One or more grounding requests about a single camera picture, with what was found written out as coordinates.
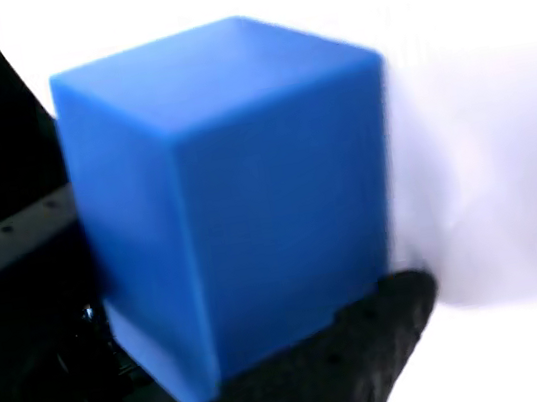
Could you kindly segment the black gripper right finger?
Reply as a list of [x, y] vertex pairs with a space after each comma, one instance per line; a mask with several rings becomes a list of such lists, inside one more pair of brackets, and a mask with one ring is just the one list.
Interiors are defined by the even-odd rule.
[[328, 328], [233, 378], [212, 402], [386, 402], [437, 291], [428, 272], [389, 275]]

